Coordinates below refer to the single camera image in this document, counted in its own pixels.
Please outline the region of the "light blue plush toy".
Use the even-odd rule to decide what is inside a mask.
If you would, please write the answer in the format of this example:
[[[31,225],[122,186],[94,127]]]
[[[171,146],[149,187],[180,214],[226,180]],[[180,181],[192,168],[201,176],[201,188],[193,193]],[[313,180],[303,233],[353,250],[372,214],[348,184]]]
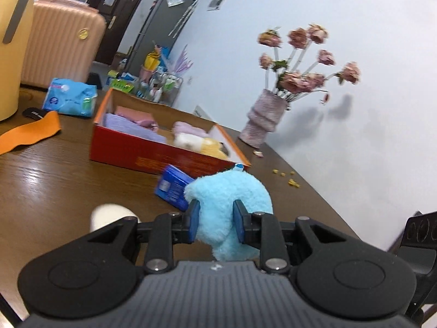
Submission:
[[[187,202],[200,204],[196,240],[212,249],[217,261],[247,261],[259,250],[238,240],[233,223],[233,203],[240,200],[248,212],[273,213],[273,203],[265,186],[253,175],[229,169],[203,176],[186,185]]]

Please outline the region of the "small blue packet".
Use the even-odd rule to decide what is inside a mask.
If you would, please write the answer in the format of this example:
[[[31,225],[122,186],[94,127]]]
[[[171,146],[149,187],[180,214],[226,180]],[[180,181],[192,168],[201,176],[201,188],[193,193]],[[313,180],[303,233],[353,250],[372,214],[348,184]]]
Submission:
[[[164,168],[154,193],[181,212],[185,212],[189,204],[184,197],[184,190],[194,179],[179,168],[167,165]]]

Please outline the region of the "yellow crumbs on table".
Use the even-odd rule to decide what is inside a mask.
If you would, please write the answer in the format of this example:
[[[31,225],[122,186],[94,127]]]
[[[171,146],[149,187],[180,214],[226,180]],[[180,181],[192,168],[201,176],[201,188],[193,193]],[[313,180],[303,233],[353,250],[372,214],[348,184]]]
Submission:
[[[296,175],[296,172],[294,170],[292,170],[290,172],[282,172],[282,171],[279,171],[278,169],[273,169],[272,173],[276,174],[282,178],[286,178],[287,184],[291,187],[294,187],[294,188],[301,187],[300,183],[298,183],[297,180],[294,179],[294,176]]]

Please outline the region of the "white round sponge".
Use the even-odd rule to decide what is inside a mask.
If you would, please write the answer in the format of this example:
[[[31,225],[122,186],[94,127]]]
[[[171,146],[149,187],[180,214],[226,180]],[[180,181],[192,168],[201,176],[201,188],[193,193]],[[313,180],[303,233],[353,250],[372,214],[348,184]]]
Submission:
[[[101,229],[124,217],[134,217],[140,222],[138,216],[131,210],[118,204],[102,204],[97,206],[90,215],[90,232]]]

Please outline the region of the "fallen rose petal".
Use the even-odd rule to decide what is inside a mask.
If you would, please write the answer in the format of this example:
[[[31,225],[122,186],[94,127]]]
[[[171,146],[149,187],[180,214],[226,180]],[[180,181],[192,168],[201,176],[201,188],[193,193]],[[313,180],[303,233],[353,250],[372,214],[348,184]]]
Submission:
[[[263,158],[263,157],[264,157],[263,152],[260,151],[260,150],[254,150],[254,151],[253,151],[253,154],[254,154],[256,157],[258,157],[258,158]]]

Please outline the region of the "yellow plush toy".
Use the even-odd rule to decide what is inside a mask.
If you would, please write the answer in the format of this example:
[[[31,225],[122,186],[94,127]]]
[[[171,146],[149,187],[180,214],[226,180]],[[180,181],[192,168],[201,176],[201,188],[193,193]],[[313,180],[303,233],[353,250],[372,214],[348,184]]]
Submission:
[[[203,139],[200,154],[222,160],[229,158],[228,149],[221,142],[211,138]]]

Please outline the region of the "white plush ball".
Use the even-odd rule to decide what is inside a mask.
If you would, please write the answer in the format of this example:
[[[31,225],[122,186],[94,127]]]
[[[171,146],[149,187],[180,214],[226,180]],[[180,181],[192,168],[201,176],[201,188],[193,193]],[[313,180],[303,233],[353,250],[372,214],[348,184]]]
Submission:
[[[204,138],[189,133],[177,133],[174,136],[173,145],[186,150],[201,152]]]

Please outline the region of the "orange red cardboard box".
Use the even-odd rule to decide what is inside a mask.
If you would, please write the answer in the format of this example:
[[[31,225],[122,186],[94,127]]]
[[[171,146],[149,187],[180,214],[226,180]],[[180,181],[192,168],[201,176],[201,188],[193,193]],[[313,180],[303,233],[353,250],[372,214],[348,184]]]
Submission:
[[[158,123],[158,134],[166,141],[146,140],[106,127],[106,116],[115,113],[117,107],[151,114]],[[185,121],[206,130],[212,139],[225,145],[228,158],[218,159],[174,146],[171,129],[176,121]],[[90,160],[152,174],[161,173],[171,164],[193,178],[212,175],[234,164],[243,164],[245,169],[251,167],[250,161],[221,125],[114,89],[107,91],[93,120]]]

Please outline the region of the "pink folded cloth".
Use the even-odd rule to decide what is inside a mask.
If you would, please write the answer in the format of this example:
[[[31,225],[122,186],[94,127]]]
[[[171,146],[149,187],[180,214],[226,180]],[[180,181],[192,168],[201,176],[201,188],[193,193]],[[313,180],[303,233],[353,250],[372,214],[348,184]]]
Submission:
[[[115,110],[115,114],[117,116],[121,116],[138,126],[144,127],[148,130],[152,130],[153,132],[158,131],[158,123],[154,119],[151,113],[146,113],[140,110],[133,110],[127,107],[117,106]]]

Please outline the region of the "purple folded towel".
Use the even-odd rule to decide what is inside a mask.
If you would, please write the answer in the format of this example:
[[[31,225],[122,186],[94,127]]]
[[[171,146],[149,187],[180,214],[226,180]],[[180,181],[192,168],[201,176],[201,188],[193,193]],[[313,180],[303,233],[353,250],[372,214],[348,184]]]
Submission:
[[[167,143],[167,139],[164,136],[159,135],[157,132],[155,133],[152,130],[138,126],[132,121],[129,121],[121,116],[117,116],[113,113],[107,113],[104,116],[104,126],[120,133],[136,136],[140,139],[155,141],[162,144]]]

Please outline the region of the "blue tissue pack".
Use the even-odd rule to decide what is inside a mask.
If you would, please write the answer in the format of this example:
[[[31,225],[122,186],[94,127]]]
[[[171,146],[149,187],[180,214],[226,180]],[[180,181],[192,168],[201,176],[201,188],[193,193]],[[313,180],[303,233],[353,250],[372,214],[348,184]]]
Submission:
[[[97,87],[65,78],[54,78],[42,105],[45,111],[67,116],[91,118],[94,114]]]

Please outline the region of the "orange fabric band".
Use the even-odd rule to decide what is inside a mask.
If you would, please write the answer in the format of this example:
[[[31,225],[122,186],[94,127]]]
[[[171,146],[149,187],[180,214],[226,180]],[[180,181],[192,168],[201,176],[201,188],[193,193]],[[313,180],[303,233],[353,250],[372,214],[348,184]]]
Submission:
[[[61,131],[61,124],[56,111],[29,107],[23,111],[22,115],[33,119],[33,122],[15,127],[1,134],[1,155],[9,153],[20,146],[30,146],[38,143],[41,140],[55,136]]]

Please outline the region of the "pink hard-shell suitcase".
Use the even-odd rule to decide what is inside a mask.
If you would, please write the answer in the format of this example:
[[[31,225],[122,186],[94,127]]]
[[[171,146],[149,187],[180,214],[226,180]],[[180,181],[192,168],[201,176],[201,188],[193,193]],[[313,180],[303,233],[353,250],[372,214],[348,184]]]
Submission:
[[[85,82],[106,30],[99,11],[76,0],[38,0],[21,83],[47,88],[54,78]]]

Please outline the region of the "grey refrigerator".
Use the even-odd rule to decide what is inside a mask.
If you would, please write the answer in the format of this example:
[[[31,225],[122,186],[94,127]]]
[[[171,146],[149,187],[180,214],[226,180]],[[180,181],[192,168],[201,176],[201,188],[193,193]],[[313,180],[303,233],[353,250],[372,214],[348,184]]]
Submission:
[[[197,0],[156,0],[137,35],[126,71],[139,75],[146,56],[155,45],[169,51],[196,6]]]

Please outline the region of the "yellow thermos jug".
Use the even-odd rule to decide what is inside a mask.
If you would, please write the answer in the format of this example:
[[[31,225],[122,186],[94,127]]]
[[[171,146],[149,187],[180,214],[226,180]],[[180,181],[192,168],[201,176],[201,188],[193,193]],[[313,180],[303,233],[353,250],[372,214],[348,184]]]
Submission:
[[[19,105],[19,88],[33,23],[34,0],[1,0],[0,119],[12,116]]]

